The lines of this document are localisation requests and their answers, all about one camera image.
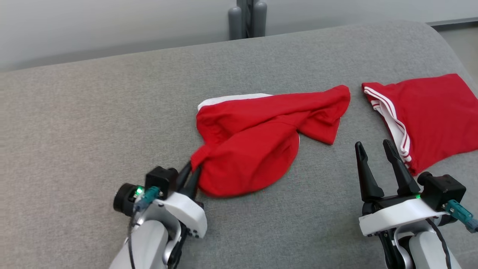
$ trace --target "white stripe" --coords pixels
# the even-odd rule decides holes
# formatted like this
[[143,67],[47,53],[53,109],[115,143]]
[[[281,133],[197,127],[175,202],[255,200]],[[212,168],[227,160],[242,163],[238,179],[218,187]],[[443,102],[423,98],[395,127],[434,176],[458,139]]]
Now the white stripe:
[[219,104],[225,101],[231,101],[231,100],[244,100],[244,99],[255,99],[255,98],[262,98],[262,97],[268,97],[272,96],[271,94],[266,94],[266,93],[252,93],[252,94],[241,94],[241,95],[229,95],[229,96],[221,96],[221,97],[216,97],[216,98],[210,98],[202,101],[198,106],[197,110],[201,110],[204,106],[210,106],[210,105],[215,105]]
[[374,110],[378,111],[383,118],[385,119],[385,122],[387,123],[390,133],[393,137],[393,140],[395,142],[395,145],[397,146],[400,153],[400,156],[405,162],[410,162],[412,160],[412,157],[409,155],[410,154],[410,137],[407,134],[407,130],[405,125],[398,120],[397,118],[397,113],[395,110],[395,105],[393,102],[388,99],[386,96],[380,94],[379,92],[375,91],[374,89],[370,87],[364,87],[365,94],[368,94],[378,100],[372,100],[370,103],[372,105],[377,104],[376,101],[378,101],[378,104],[380,106],[376,106]]

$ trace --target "teal connector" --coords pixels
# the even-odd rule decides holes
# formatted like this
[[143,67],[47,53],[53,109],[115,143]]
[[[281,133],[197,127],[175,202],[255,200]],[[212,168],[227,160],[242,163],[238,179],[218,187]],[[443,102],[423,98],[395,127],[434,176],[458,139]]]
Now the teal connector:
[[139,200],[134,205],[134,211],[135,212],[143,211],[144,209],[148,208],[148,206],[150,205],[150,203],[152,203],[152,201],[154,201],[154,199],[158,197],[159,197],[159,188],[154,186],[150,187],[149,189],[146,190],[141,200]]
[[445,211],[452,217],[461,221],[467,230],[474,233],[478,229],[478,221],[473,219],[473,214],[466,210],[460,203],[455,200],[449,200],[445,206]]

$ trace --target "camera lens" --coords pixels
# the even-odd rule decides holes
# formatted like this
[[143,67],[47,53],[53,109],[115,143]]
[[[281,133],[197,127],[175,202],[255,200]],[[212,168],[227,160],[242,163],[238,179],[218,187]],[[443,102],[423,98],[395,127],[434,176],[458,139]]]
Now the camera lens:
[[137,190],[142,190],[142,187],[124,183],[123,186],[119,188],[113,201],[114,210],[131,217],[133,214],[134,200],[138,195]]

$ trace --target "gray fabric surface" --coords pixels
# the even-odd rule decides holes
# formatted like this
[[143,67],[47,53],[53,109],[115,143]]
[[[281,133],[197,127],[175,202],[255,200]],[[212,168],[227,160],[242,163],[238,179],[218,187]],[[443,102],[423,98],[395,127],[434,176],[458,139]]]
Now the gray fabric surface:
[[[113,211],[124,182],[156,165],[180,168],[202,144],[204,99],[350,87],[333,146],[301,137],[290,172],[264,191],[204,195],[208,233],[187,240],[181,269],[384,268],[379,240],[361,235],[354,143],[362,141],[386,195],[396,191],[381,143],[389,138],[360,92],[364,81],[458,73],[477,87],[432,28],[384,22],[165,49],[0,75],[3,268],[106,268],[128,218]],[[478,213],[478,152],[429,169],[467,187]],[[478,236],[442,227],[463,269],[476,268]]]

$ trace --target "crumpled red cloth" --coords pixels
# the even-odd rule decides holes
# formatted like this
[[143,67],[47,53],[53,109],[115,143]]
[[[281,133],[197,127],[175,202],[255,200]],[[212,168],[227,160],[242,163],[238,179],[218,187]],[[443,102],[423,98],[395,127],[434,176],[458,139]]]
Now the crumpled red cloth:
[[196,120],[205,144],[191,157],[193,170],[202,168],[200,189],[231,197],[273,184],[297,155],[297,132],[333,144],[349,102],[348,88],[340,85],[202,107]]
[[457,74],[362,84],[412,175],[478,149],[478,100]]

